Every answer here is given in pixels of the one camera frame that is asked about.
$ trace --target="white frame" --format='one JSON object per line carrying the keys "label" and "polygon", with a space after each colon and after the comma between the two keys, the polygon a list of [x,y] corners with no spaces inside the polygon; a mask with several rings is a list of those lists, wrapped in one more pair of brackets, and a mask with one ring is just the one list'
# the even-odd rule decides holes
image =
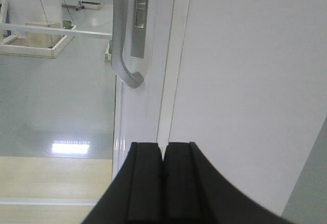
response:
{"label": "white frame", "polygon": [[124,163],[132,141],[156,142],[173,2],[149,0],[145,58],[140,61],[150,65],[147,73],[142,73],[144,83],[133,89],[117,79],[113,179]]}
{"label": "white frame", "polygon": [[10,45],[10,43],[16,40],[17,38],[18,38],[17,35],[10,35],[6,37],[0,43],[0,54],[28,56],[28,57],[56,58],[74,37],[71,35],[64,35],[52,48],[35,48],[35,47]]}

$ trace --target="door handle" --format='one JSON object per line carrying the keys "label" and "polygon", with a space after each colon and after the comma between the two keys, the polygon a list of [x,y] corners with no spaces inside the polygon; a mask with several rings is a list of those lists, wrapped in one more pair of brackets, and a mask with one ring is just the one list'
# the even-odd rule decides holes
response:
{"label": "door handle", "polygon": [[139,87],[144,78],[141,73],[130,73],[127,69],[123,50],[126,36],[128,0],[113,0],[112,54],[111,66],[115,74],[129,87]]}

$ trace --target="doorway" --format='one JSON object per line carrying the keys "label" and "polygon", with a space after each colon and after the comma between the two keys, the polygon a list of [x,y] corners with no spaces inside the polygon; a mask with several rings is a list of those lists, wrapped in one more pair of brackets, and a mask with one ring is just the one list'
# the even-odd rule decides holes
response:
{"label": "doorway", "polygon": [[[111,34],[113,6],[98,5],[9,0],[8,15],[11,24],[68,22]],[[0,223],[80,223],[110,184],[116,77],[108,44],[76,35],[55,58],[0,55]]]}

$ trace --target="floor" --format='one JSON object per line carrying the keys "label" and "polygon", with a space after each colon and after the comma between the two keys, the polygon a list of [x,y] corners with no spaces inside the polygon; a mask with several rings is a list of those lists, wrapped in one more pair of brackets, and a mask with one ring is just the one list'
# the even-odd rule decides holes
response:
{"label": "floor", "polygon": [[[79,30],[111,32],[112,5],[62,10]],[[108,187],[115,75],[107,45],[75,37],[56,59],[0,55],[0,223],[80,223]],[[54,144],[87,149],[67,154]]]}

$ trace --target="door frame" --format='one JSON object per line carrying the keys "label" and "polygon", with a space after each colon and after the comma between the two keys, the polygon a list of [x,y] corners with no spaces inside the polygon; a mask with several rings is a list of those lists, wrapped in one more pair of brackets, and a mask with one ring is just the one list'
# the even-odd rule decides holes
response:
{"label": "door frame", "polygon": [[[130,5],[133,4],[133,0],[128,1]],[[130,56],[130,29],[127,26],[125,61],[130,69],[141,72],[145,79],[136,89],[125,85],[119,77],[116,79],[113,179],[120,170],[132,142],[157,141],[173,5],[174,0],[149,0],[144,59],[126,58]],[[129,25],[132,12],[128,12],[128,18]]]}

